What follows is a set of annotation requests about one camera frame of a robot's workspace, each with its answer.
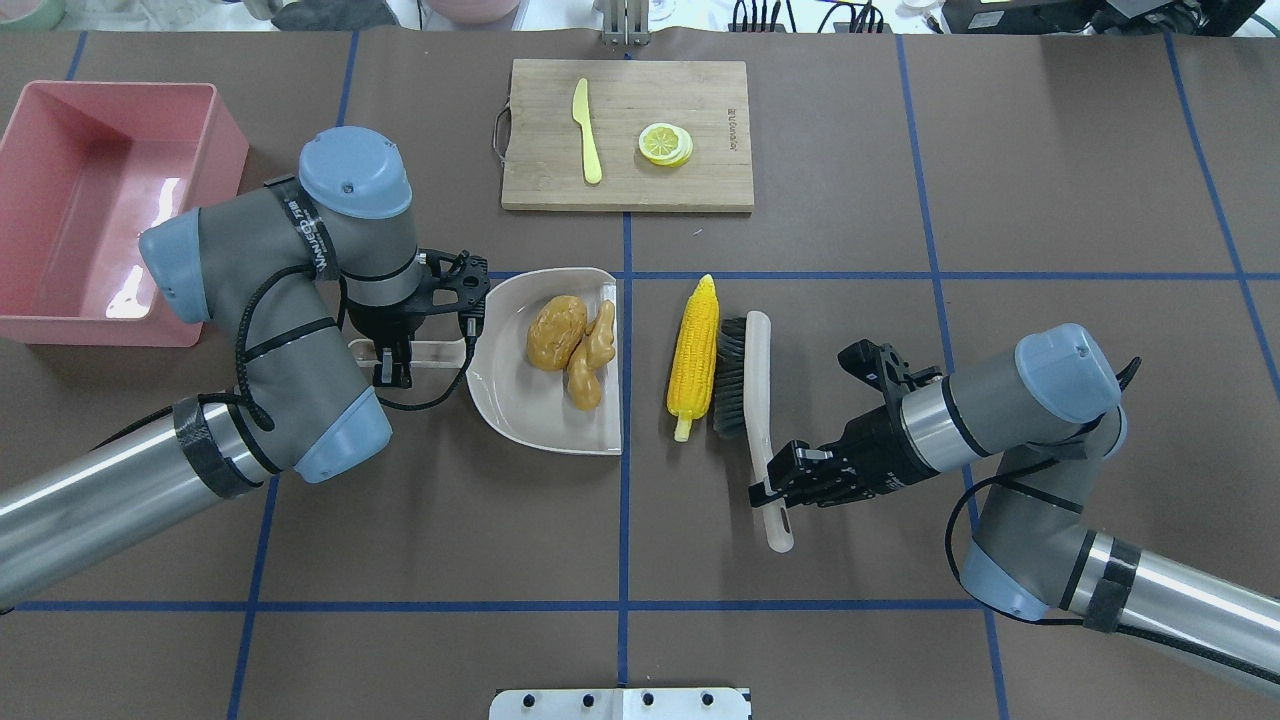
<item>pink bin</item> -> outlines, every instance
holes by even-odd
[[[28,83],[0,140],[0,336],[195,345],[138,234],[233,197],[247,155],[211,85]]]

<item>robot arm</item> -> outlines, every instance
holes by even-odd
[[[1059,607],[1085,628],[1184,651],[1179,659],[1280,698],[1280,602],[1080,523],[1098,469],[1126,433],[1120,382],[1084,328],[1028,336],[950,377],[913,374],[892,347],[869,341],[840,364],[879,389],[884,406],[836,442],[790,442],[768,482],[751,488],[753,505],[869,500],[1004,452],[959,573],[970,594],[1025,621]]]
[[[380,451],[390,424],[311,281],[346,283],[352,323],[385,350],[375,384],[408,387],[426,315],[457,313],[474,346],[488,264],[463,252],[445,269],[451,256],[419,250],[411,199],[396,146],[344,127],[307,143],[297,178],[145,232],[178,316],[234,341],[239,395],[183,400],[0,495],[0,609],[284,468],[317,483]],[[435,305],[438,290],[457,301]]]

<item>white mounting bracket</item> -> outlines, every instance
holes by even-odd
[[[649,45],[649,0],[595,0],[604,13],[605,45]]]
[[[489,720],[751,720],[746,688],[503,691]]]

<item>cutting board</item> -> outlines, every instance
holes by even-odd
[[[586,78],[603,179],[582,179],[573,88]],[[689,131],[680,168],[640,155],[652,123]],[[746,64],[644,60],[525,60],[511,68],[511,141],[502,206],[508,210],[750,213],[751,118]]]

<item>brush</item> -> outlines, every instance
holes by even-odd
[[[721,322],[716,342],[716,384],[712,427],[723,438],[746,436],[751,451],[751,484],[768,482],[773,441],[769,437],[769,316],[751,310],[745,318]],[[786,507],[760,509],[764,536],[776,552],[795,544]]]

